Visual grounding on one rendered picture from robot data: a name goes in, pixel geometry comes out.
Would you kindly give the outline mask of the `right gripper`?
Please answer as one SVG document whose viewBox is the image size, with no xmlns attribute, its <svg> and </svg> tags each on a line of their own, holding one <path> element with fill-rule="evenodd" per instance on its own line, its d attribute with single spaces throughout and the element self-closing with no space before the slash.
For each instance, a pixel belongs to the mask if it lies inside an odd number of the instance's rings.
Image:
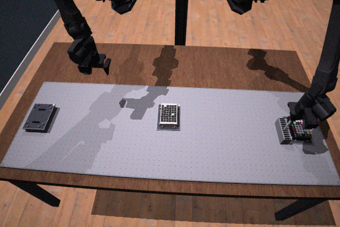
<svg viewBox="0 0 340 227">
<path fill-rule="evenodd" d="M 103 68 L 106 74 L 109 74 L 109 66 L 111 63 L 111 58 L 107 58 L 104 63 L 104 59 L 106 59 L 106 54 L 99 54 L 100 60 L 98 64 L 93 64 L 93 68 Z"/>
</svg>

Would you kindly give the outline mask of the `white tube carrier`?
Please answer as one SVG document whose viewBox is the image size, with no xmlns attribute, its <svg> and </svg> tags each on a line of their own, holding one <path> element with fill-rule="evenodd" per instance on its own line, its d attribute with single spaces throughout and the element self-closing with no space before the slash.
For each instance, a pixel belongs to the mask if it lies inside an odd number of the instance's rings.
<svg viewBox="0 0 340 227">
<path fill-rule="evenodd" d="M 166 105 L 166 109 L 164 109 L 164 105 Z M 160 126 L 177 127 L 177 104 L 161 104 Z"/>
</svg>

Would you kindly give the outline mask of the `grey slotted rack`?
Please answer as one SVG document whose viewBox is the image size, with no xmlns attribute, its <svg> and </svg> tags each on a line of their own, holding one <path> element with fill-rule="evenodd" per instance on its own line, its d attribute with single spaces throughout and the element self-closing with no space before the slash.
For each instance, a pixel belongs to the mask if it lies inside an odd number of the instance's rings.
<svg viewBox="0 0 340 227">
<path fill-rule="evenodd" d="M 277 130 L 277 134 L 279 138 L 279 143 L 281 145 L 288 145 L 292 141 L 289 128 L 287 127 L 287 129 L 284 129 L 286 125 L 287 125 L 286 118 L 278 118 L 277 121 L 275 122 L 276 130 Z"/>
</svg>

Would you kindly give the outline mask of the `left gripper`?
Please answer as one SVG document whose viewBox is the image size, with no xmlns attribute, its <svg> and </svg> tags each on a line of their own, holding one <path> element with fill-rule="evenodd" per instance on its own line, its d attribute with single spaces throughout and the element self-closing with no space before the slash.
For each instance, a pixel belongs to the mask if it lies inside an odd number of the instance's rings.
<svg viewBox="0 0 340 227">
<path fill-rule="evenodd" d="M 302 115 L 296 115 L 295 114 L 295 110 L 294 108 L 296 107 L 296 105 L 301 102 L 301 99 L 298 102 L 289 102 L 287 105 L 290 108 L 290 119 L 291 121 L 296 121 L 296 120 L 302 120 Z M 302 104 L 302 102 L 301 102 Z M 302 104 L 303 105 L 303 104 Z M 305 105 L 303 105 L 304 107 L 307 107 Z M 307 107 L 307 108 L 312 108 L 312 107 Z"/>
</svg>

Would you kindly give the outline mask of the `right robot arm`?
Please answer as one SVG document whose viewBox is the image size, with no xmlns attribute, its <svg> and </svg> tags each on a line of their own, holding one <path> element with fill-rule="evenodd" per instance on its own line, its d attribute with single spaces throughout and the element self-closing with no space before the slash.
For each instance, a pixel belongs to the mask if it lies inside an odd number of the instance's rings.
<svg viewBox="0 0 340 227">
<path fill-rule="evenodd" d="M 74 39 L 72 45 L 67 50 L 69 58 L 71 61 L 78 64 L 78 69 L 81 73 L 88 75 L 92 74 L 92 64 L 98 64 L 100 57 L 96 50 L 94 38 L 91 36 L 91 29 L 88 26 L 85 17 L 82 17 L 80 10 L 73 0 L 54 1 L 59 9 L 67 33 Z M 111 1 L 113 9 L 132 2 L 132 0 L 109 1 Z M 94 53 L 89 54 L 91 52 Z"/>
</svg>

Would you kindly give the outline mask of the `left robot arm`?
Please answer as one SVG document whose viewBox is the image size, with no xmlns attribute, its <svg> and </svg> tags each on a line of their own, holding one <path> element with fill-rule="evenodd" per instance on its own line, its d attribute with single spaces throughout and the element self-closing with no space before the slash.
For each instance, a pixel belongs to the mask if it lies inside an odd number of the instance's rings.
<svg viewBox="0 0 340 227">
<path fill-rule="evenodd" d="M 258 0 L 231 0 L 233 3 L 249 10 L 252 1 Z M 319 121 L 331 117 L 336 107 L 326 95 L 333 91 L 337 83 L 338 65 L 340 61 L 340 0 L 333 0 L 325 41 L 322 48 L 319 64 L 312 78 L 311 87 L 301 97 L 294 108 L 296 115 L 303 115 L 302 127 L 304 129 L 315 129 Z M 305 114 L 304 114 L 305 113 Z"/>
</svg>

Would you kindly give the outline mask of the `black vial rack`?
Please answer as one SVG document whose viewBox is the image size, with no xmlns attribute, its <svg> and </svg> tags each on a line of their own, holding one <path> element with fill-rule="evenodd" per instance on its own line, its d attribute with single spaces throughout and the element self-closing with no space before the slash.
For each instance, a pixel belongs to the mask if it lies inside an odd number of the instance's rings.
<svg viewBox="0 0 340 227">
<path fill-rule="evenodd" d="M 287 117 L 287 123 L 289 122 L 290 120 L 290 116 Z M 289 127 L 289 130 L 290 130 L 290 133 L 291 133 L 291 136 L 292 136 L 292 140 L 302 140 L 302 141 L 309 141 L 312 137 L 311 136 L 305 136 L 306 133 L 304 133 L 304 135 L 297 135 L 295 136 L 295 133 L 294 133 L 294 130 L 293 130 L 293 124 L 294 122 L 292 121 L 291 124 L 288 126 Z"/>
</svg>

